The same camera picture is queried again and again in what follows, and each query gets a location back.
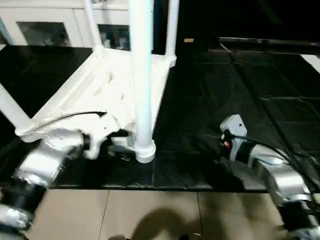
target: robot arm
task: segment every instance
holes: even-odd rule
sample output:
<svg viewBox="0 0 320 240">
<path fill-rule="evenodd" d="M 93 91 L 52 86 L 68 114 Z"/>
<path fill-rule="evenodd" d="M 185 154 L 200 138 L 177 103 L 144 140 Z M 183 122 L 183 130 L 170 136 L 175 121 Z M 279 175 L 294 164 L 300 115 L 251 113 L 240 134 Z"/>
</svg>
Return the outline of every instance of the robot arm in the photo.
<svg viewBox="0 0 320 240">
<path fill-rule="evenodd" d="M 26 156 L 10 185 L 1 190 L 1 239 L 23 239 L 20 232 L 32 225 L 37 207 L 63 170 L 65 160 L 79 157 L 90 148 L 90 141 L 90 136 L 80 131 L 56 129 Z"/>
<path fill-rule="evenodd" d="M 319 240 L 320 216 L 314 211 L 317 204 L 302 176 L 286 160 L 286 155 L 247 141 L 247 129 L 239 115 L 226 118 L 220 129 L 229 160 L 240 161 L 256 172 L 291 235 L 298 239 Z"/>
</svg>

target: floor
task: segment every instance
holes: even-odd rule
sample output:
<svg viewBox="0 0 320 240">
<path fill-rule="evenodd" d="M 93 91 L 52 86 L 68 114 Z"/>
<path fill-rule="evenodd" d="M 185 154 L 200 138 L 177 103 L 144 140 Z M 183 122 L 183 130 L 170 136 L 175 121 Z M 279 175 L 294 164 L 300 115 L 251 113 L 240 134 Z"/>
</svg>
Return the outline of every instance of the floor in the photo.
<svg viewBox="0 0 320 240">
<path fill-rule="evenodd" d="M 268 194 L 50 190 L 30 240 L 284 239 Z"/>
</svg>

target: black mat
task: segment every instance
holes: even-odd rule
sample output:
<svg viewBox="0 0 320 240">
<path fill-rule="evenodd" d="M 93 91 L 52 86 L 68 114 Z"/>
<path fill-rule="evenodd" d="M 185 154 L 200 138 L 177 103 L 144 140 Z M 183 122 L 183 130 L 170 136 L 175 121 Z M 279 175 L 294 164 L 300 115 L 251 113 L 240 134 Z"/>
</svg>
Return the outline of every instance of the black mat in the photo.
<svg viewBox="0 0 320 240">
<path fill-rule="evenodd" d="M 25 48 L 41 52 L 42 56 L 50 55 L 51 51 L 49 47 Z M 69 56 L 78 61 L 61 64 L 60 71 L 52 66 L 52 74 L 61 72 L 61 79 L 66 80 L 89 54 L 88 49 L 75 49 Z M 46 59 L 40 57 L 41 64 L 45 64 Z M 48 60 L 46 64 L 51 66 L 52 63 Z M 54 82 L 46 78 L 46 72 L 37 69 L 35 67 L 34 71 L 48 79 L 41 99 L 45 102 L 44 95 L 49 98 L 53 91 L 50 86 L 61 85 L 63 81 Z M 320 159 L 317 81 L 320 82 L 320 75 L 299 55 L 180 55 L 176 67 L 170 70 L 156 122 L 154 161 L 140 164 L 134 157 L 109 156 L 103 146 L 98 160 L 80 158 L 67 162 L 55 188 L 265 191 L 252 172 L 240 164 L 229 164 L 217 155 L 220 123 L 232 114 L 241 115 L 249 137 L 289 149 L 299 156 L 297 160 L 317 181 Z M 20 82 L 13 80 L 11 83 L 18 94 Z M 28 106 L 29 102 L 26 100 L 24 104 Z M 13 141 L 0 151 L 1 184 L 10 178 L 23 156 L 36 144 Z"/>
</svg>

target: white pipe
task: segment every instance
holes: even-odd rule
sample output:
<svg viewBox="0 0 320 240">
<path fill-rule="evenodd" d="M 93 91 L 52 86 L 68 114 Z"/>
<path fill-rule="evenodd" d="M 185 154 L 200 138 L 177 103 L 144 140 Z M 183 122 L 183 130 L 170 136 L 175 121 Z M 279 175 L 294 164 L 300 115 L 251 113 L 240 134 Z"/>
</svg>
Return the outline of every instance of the white pipe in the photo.
<svg viewBox="0 0 320 240">
<path fill-rule="evenodd" d="M 32 120 L 0 84 L 0 111 L 16 129 L 25 130 L 32 127 Z"/>
<path fill-rule="evenodd" d="M 169 0 L 168 23 L 166 30 L 165 55 L 176 56 L 176 41 L 179 16 L 179 0 Z"/>
<path fill-rule="evenodd" d="M 129 0 L 130 48 L 135 101 L 135 157 L 149 163 L 156 145 L 151 126 L 151 0 Z"/>
<path fill-rule="evenodd" d="M 104 45 L 101 40 L 100 31 L 98 25 L 95 21 L 94 9 L 92 0 L 84 0 L 84 10 L 87 19 L 88 26 L 91 32 L 91 38 L 93 40 L 93 51 L 98 53 L 98 56 L 101 57 L 100 52 L 104 49 Z"/>
</svg>

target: cable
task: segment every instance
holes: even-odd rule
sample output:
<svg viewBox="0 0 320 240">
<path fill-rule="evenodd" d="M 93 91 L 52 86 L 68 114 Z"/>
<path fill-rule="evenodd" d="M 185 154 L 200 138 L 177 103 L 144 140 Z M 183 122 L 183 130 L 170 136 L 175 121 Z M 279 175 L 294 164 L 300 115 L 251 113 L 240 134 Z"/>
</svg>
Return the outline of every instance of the cable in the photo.
<svg viewBox="0 0 320 240">
<path fill-rule="evenodd" d="M 62 115 L 60 117 L 54 118 L 52 120 L 49 121 L 45 121 L 43 123 L 38 124 L 35 128 L 32 128 L 29 132 L 25 134 L 24 136 L 30 135 L 33 131 L 39 130 L 44 128 L 47 125 L 53 124 L 55 122 L 61 121 L 63 119 L 67 119 L 67 118 L 71 118 L 73 116 L 77 116 L 77 115 L 85 115 L 85 114 L 97 114 L 99 115 L 99 117 L 102 117 L 103 115 L 107 114 L 107 112 L 104 111 L 82 111 L 82 112 L 74 112 L 74 113 L 70 113 L 70 114 L 66 114 L 66 115 Z"/>
<path fill-rule="evenodd" d="M 287 160 L 288 163 L 291 164 L 291 159 L 289 159 L 288 156 L 286 156 L 285 154 L 283 154 L 280 150 L 278 150 L 277 148 L 263 142 L 263 141 L 259 141 L 259 140 L 256 140 L 254 138 L 251 138 L 251 137 L 248 137 L 248 136 L 238 136 L 238 135 L 231 135 L 231 138 L 233 139 L 243 139 L 243 140 L 247 140 L 247 141 L 250 141 L 252 143 L 256 143 L 256 144 L 260 144 L 262 146 L 265 146 L 273 151 L 275 151 L 277 154 L 279 154 L 281 157 L 283 157 L 285 160 Z"/>
</svg>

